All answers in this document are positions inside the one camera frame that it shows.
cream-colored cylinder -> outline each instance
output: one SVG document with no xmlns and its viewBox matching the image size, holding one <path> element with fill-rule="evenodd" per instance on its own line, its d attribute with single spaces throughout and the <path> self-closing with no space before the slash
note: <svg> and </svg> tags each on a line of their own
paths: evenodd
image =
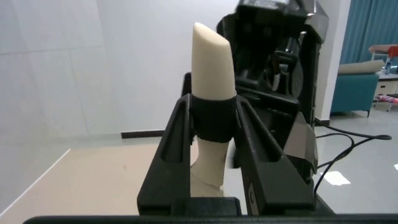
<svg viewBox="0 0 398 224">
<path fill-rule="evenodd" d="M 229 42 L 200 23 L 193 26 L 192 94 L 205 100 L 235 96 L 233 59 Z M 220 197 L 228 142 L 198 138 L 199 156 L 191 167 L 191 196 Z"/>
</svg>

cable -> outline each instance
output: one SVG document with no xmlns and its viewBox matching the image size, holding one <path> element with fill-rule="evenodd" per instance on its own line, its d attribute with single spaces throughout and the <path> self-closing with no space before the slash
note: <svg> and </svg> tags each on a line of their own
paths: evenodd
<svg viewBox="0 0 398 224">
<path fill-rule="evenodd" d="M 346 150 L 344 150 L 342 153 L 338 154 L 332 161 L 327 162 L 327 163 L 324 163 L 324 164 L 322 164 L 321 166 L 318 166 L 318 168 L 320 168 L 320 167 L 323 167 L 323 166 L 328 165 L 327 168 L 325 169 L 325 171 L 323 171 L 323 174 L 322 174 L 321 177 L 319 178 L 317 184 L 315 185 L 315 188 L 314 188 L 314 190 L 313 190 L 314 195 L 317 194 L 317 190 L 318 190 L 318 188 L 319 188 L 319 185 L 321 184 L 321 181 L 323 180 L 323 178 L 325 177 L 326 173 L 330 170 L 330 168 L 332 167 L 332 165 L 333 165 L 335 162 L 337 162 L 337 161 L 339 161 L 340 159 L 346 157 L 356 146 L 362 145 L 362 144 L 364 144 L 364 143 L 366 143 L 366 142 L 368 142 L 368 141 L 371 141 L 371 140 L 373 140 L 373 139 L 376 139 L 376 137 L 378 137 L 378 136 L 373 136 L 373 138 L 367 138 L 367 139 L 364 139 L 364 140 L 362 140 L 362 141 L 360 141 L 360 142 L 357 142 L 357 143 L 354 144 L 353 146 L 350 146 L 349 148 L 347 148 Z"/>
<path fill-rule="evenodd" d="M 320 124 L 320 125 L 325 127 L 325 128 L 328 128 L 330 130 L 334 130 L 334 131 L 337 131 L 337 132 L 340 132 L 340 133 L 349 134 L 349 135 L 352 135 L 352 136 L 357 136 L 357 137 L 362 137 L 362 138 L 374 138 L 374 139 L 378 139 L 378 140 L 391 140 L 392 139 L 391 136 L 386 135 L 386 134 L 382 134 L 382 135 L 378 135 L 378 136 L 372 136 L 372 135 L 368 135 L 368 134 L 360 134 L 360 133 L 354 133 L 354 132 L 351 132 L 351 131 L 345 131 L 345 130 L 334 128 L 334 127 L 331 127 L 331 126 L 322 125 L 322 124 Z"/>
<path fill-rule="evenodd" d="M 317 136 L 317 138 L 324 138 L 324 137 L 329 137 L 329 136 L 345 136 L 345 137 L 349 138 L 349 140 L 351 141 L 351 145 L 350 145 L 349 148 L 354 148 L 354 145 L 355 145 L 354 139 L 353 139 L 351 136 L 347 135 L 347 134 L 342 134 L 342 133 L 331 133 L 331 134 L 324 134 L 324 135 L 322 135 L 322 136 Z M 342 155 L 342 153 L 340 153 L 340 154 L 334 159 L 335 162 L 338 161 L 338 160 L 340 160 L 340 159 L 342 159 L 342 158 L 344 158 L 344 157 L 346 157 L 346 156 L 351 152 L 351 151 L 347 152 L 347 150 L 348 150 L 348 149 L 346 149 L 346 150 L 343 151 L 343 152 L 345 152 L 346 154 L 343 154 L 343 155 Z M 332 162 L 332 161 L 329 161 L 329 162 L 326 162 L 326 163 L 324 163 L 324 164 L 319 165 L 319 166 L 318 166 L 318 169 L 319 169 L 319 168 L 322 168 L 322 167 L 324 167 L 324 166 L 327 166 L 327 165 L 330 164 L 331 162 Z"/>
<path fill-rule="evenodd" d="M 326 167 L 325 171 L 323 171 L 323 174 L 322 174 L 321 177 L 319 178 L 319 180 L 318 180 L 318 182 L 317 182 L 317 184 L 315 185 L 315 188 L 314 188 L 314 190 L 313 190 L 313 193 L 314 193 L 315 198 L 317 197 L 317 190 L 318 190 L 318 188 L 319 188 L 319 186 L 320 186 L 320 184 L 321 184 L 321 181 L 323 180 L 323 178 L 325 177 L 325 175 L 327 174 L 327 172 L 330 170 L 330 168 L 332 167 L 332 165 L 333 165 L 335 162 L 337 162 L 337 161 L 339 161 L 339 160 L 345 158 L 346 156 L 348 156 L 348 154 L 350 154 L 350 153 L 352 152 L 352 150 L 353 150 L 355 147 L 357 147 L 357 146 L 359 146 L 359 145 L 362 145 L 362 144 L 364 144 L 364 143 L 366 143 L 366 142 L 368 142 L 368 141 L 372 141 L 373 139 L 378 139 L 378 140 L 391 140 L 391 139 L 392 139 L 391 136 L 386 135 L 386 134 L 377 135 L 377 136 L 372 136 L 372 135 L 368 135 L 368 134 L 361 134 L 361 133 L 354 133 L 354 132 L 351 132 L 351 131 L 345 131 L 345 130 L 341 130 L 341 129 L 338 129 L 338 128 L 334 128 L 334 127 L 331 127 L 331 126 L 322 125 L 322 124 L 320 124 L 320 123 L 318 123 L 318 124 L 319 124 L 320 126 L 326 127 L 326 128 L 328 128 L 328 129 L 330 129 L 330 130 L 337 131 L 337 132 L 340 132 L 340 133 L 325 134 L 325 135 L 322 135 L 322 136 L 317 136 L 317 138 L 324 138 L 324 137 L 328 137 L 328 136 L 337 136 L 337 135 L 339 135 L 339 136 L 340 136 L 340 135 L 341 135 L 341 136 L 346 136 L 347 138 L 350 139 L 351 145 L 350 145 L 350 147 L 348 147 L 347 149 L 345 149 L 343 152 L 341 152 L 340 154 L 338 154 L 333 160 L 331 160 L 331 161 L 329 161 L 329 162 L 326 162 L 326 163 L 321 164 L 321 165 L 318 166 L 318 169 L 319 169 L 319 168 L 322 168 L 322 167 L 324 167 L 324 166 L 327 166 L 327 167 Z M 362 138 L 365 138 L 365 139 L 362 140 L 362 141 L 359 141 L 359 142 L 357 142 L 357 143 L 354 143 L 354 139 L 353 139 L 352 137 L 348 136 L 348 135 L 357 136 L 357 137 L 362 137 Z"/>
</svg>

teal curtain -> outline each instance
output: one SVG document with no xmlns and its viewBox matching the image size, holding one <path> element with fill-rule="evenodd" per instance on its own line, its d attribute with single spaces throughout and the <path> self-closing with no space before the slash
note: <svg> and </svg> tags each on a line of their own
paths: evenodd
<svg viewBox="0 0 398 224">
<path fill-rule="evenodd" d="M 340 63 L 370 60 L 375 44 L 398 44 L 397 21 L 396 0 L 351 0 Z"/>
</svg>

red object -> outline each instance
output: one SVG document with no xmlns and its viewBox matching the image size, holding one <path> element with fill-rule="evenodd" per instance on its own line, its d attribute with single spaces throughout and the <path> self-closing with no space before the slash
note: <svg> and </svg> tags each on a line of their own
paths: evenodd
<svg viewBox="0 0 398 224">
<path fill-rule="evenodd" d="M 398 98 L 394 98 L 391 96 L 384 96 L 384 95 L 378 95 L 376 97 L 378 99 L 378 102 L 385 102 L 385 103 L 398 103 Z"/>
<path fill-rule="evenodd" d="M 389 58 L 398 57 L 398 45 L 397 44 L 373 45 L 369 48 L 369 51 L 372 54 L 373 54 L 373 52 L 388 54 Z"/>
</svg>

black strap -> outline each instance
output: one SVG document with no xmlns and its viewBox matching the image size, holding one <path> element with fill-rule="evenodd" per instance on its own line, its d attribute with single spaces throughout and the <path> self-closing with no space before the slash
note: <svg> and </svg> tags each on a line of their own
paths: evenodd
<svg viewBox="0 0 398 224">
<path fill-rule="evenodd" d="M 217 101 L 191 97 L 190 111 L 197 136 L 212 142 L 229 142 L 235 134 L 236 98 Z"/>
</svg>

